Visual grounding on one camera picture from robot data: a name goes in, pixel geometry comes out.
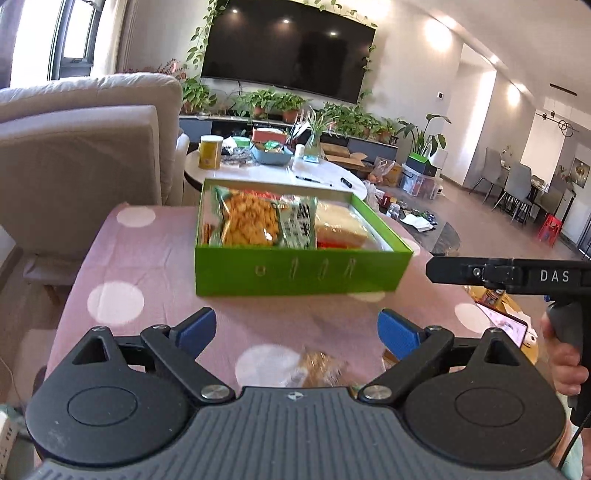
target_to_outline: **glass vase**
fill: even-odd
[[[306,157],[314,157],[320,161],[322,159],[322,147],[320,146],[321,132],[312,132],[310,138],[306,142],[306,149],[304,155]]]

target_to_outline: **beige sofa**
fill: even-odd
[[[181,97],[149,73],[0,90],[0,225],[30,259],[26,279],[73,284],[120,203],[181,205]]]
[[[81,77],[59,80],[31,88],[0,90],[0,129],[3,123],[42,113],[76,110],[82,118],[86,108],[100,106],[154,105],[158,115],[155,145],[160,165],[163,205],[181,205],[184,164],[189,138],[179,135],[178,114],[182,89],[176,79],[158,73],[109,75],[100,79]],[[135,153],[130,149],[129,155]]]

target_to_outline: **green box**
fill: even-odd
[[[214,185],[350,203],[393,251],[299,250],[200,245],[203,199]],[[394,291],[412,249],[353,193],[254,181],[207,179],[197,221],[195,286],[199,296],[311,295]]]

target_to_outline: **red stool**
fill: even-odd
[[[546,215],[544,225],[538,233],[538,240],[541,240],[542,242],[548,240],[550,246],[553,247],[554,242],[556,242],[561,230],[562,222],[555,216],[548,214]]]

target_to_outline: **power strip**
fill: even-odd
[[[0,411],[0,478],[4,478],[8,459],[14,442],[17,439],[17,428],[8,418],[8,415]]]

